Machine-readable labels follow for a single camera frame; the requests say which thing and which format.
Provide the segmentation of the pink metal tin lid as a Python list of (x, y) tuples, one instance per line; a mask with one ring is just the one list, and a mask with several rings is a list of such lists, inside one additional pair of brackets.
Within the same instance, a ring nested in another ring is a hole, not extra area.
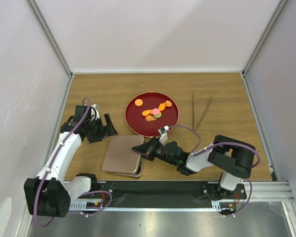
[(142, 135), (116, 135), (109, 144), (102, 170), (110, 173), (135, 173), (141, 156), (131, 150), (144, 142)]

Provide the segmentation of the metal tongs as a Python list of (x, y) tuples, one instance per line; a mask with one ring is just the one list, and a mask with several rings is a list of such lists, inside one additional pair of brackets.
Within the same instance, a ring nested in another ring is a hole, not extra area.
[(196, 96), (196, 93), (193, 91), (191, 96), (191, 105), (192, 105), (192, 129), (197, 131), (203, 122), (210, 106), (213, 101), (213, 97), (199, 99)]

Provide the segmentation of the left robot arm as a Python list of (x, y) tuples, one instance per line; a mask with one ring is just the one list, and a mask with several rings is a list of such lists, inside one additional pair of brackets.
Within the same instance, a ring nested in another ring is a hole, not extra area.
[(96, 105), (77, 105), (75, 114), (61, 126), (58, 142), (43, 169), (24, 183), (28, 211), (31, 215), (65, 217), (76, 199), (95, 197), (100, 186), (95, 174), (79, 173), (65, 183), (69, 164), (84, 140), (89, 143), (117, 135), (109, 114), (102, 121)]

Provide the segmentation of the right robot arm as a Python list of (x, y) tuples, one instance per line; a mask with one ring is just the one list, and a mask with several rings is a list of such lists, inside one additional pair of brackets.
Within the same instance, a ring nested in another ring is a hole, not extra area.
[(185, 176), (210, 166), (220, 168), (222, 175), (217, 192), (222, 198), (231, 197), (240, 180), (250, 178), (252, 168), (259, 164), (254, 163), (254, 158), (260, 160), (254, 146), (222, 135), (217, 135), (213, 143), (194, 153), (185, 152), (175, 141), (163, 144), (161, 138), (155, 136), (131, 150), (146, 160), (158, 158), (175, 166)]

